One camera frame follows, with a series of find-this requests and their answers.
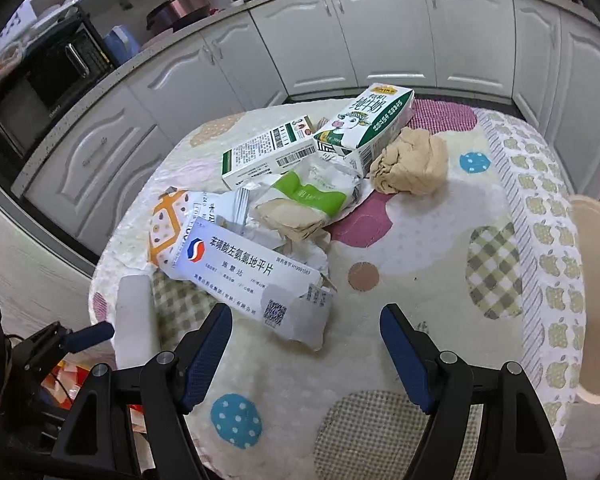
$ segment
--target black wire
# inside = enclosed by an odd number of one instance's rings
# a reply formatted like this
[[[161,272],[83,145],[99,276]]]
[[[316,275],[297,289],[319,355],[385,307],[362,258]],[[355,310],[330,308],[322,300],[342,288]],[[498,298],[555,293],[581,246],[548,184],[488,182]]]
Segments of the black wire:
[[[56,383],[60,384],[60,387],[62,388],[62,391],[64,391],[64,394],[66,395],[66,398],[69,399],[69,404],[71,404],[73,406],[74,405],[74,400],[71,397],[69,397],[69,392],[64,387],[64,384],[62,384],[60,382],[60,379],[58,379],[58,376],[55,373],[53,373],[53,372],[49,372],[49,375],[52,376],[56,380]]]

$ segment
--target kitchen cabinet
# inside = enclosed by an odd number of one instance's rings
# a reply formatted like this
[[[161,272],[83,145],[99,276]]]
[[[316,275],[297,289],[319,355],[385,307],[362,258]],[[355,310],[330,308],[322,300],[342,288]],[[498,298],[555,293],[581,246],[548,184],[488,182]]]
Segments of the kitchen cabinet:
[[[77,240],[100,254],[142,186],[172,148],[160,128],[154,126],[102,191],[77,232]]]
[[[202,37],[245,110],[285,101],[285,86],[248,12],[205,27]]]
[[[513,101],[544,134],[560,64],[560,10],[540,0],[513,0],[516,13],[516,69]]]
[[[40,168],[26,198],[75,235],[118,169],[154,125],[129,88],[115,86],[72,126]]]
[[[332,0],[359,87],[435,86],[426,0]]]
[[[207,121],[244,111],[199,33],[141,65],[125,81],[176,144]]]
[[[560,12],[558,85],[546,138],[577,193],[600,200],[600,28]]]
[[[438,86],[511,97],[513,0],[427,0],[427,7]]]
[[[358,86],[331,0],[275,0],[250,12],[289,94]]]

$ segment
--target yellow logo on carton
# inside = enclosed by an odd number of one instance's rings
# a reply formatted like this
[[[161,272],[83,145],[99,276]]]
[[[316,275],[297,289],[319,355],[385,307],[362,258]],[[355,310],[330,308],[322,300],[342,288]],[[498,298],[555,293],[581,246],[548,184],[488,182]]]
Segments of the yellow logo on carton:
[[[398,89],[389,85],[374,86],[371,91],[375,94],[394,95]]]

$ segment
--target patterned tablecloth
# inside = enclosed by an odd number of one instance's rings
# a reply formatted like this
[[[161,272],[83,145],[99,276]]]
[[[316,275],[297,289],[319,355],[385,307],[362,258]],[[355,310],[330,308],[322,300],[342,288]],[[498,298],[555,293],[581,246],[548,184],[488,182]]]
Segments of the patterned tablecloth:
[[[90,315],[115,324],[118,282],[153,275],[161,345],[173,349],[215,303],[146,263],[150,212],[169,186],[225,190],[221,153],[237,140],[347,100],[255,110],[205,124],[171,152],[103,252]],[[570,204],[553,153],[528,124],[489,110],[416,100],[410,125],[446,139],[448,182],[430,196],[374,192],[330,226],[337,288],[324,347],[285,343],[234,315],[205,401],[187,417],[202,460],[225,478],[400,479],[427,417],[409,402],[379,334],[386,303],[470,364],[519,361],[559,438],[578,383],[584,286]],[[456,478],[480,424],[472,410]]]

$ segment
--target beige trash bin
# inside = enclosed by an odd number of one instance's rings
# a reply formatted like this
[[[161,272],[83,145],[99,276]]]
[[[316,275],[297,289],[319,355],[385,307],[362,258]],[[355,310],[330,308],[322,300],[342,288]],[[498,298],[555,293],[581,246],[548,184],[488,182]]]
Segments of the beige trash bin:
[[[600,404],[600,202],[581,195],[571,196],[570,201],[580,239],[587,315],[576,392],[582,400]]]

